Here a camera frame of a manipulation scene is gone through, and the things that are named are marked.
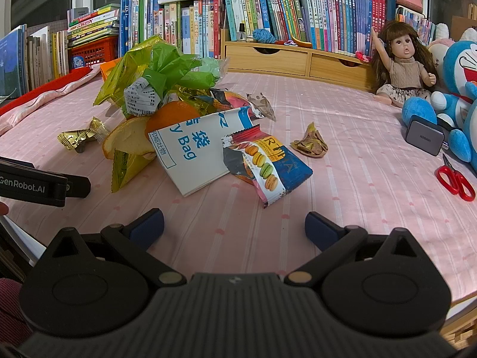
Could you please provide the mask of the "person's left hand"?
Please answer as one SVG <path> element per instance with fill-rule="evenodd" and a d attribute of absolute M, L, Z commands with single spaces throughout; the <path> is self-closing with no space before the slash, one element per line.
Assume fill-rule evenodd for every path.
<path fill-rule="evenodd" d="M 1 216 L 7 215 L 8 212 L 9 212 L 8 206 L 6 204 L 0 202 L 0 215 Z"/>

